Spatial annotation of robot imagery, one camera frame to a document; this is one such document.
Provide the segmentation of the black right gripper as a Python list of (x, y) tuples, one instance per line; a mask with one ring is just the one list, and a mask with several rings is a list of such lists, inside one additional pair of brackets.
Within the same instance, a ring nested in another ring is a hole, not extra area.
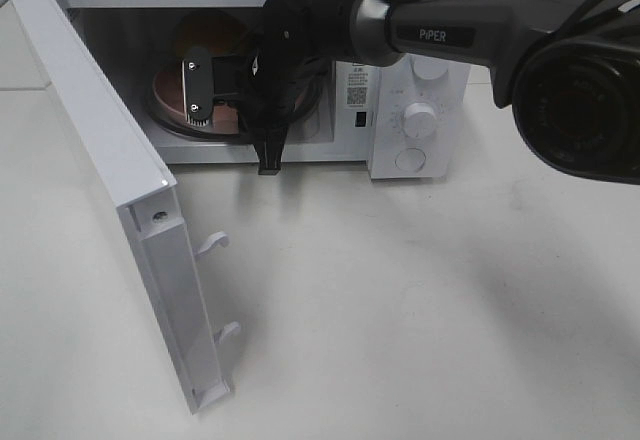
[(212, 58), (212, 106), (236, 109), (258, 157), (259, 175), (277, 175), (288, 128), (297, 121), (298, 104), (320, 87), (330, 61), (289, 54), (220, 55)]

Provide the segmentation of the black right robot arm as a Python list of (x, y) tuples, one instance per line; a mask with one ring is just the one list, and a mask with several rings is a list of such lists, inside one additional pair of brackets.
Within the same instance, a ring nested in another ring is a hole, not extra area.
[(267, 0), (248, 58), (217, 58), (212, 99), (236, 106), (262, 172), (280, 168), (295, 102), (332, 61), (406, 54), (485, 67), (528, 148), (567, 175), (639, 180), (636, 0)]

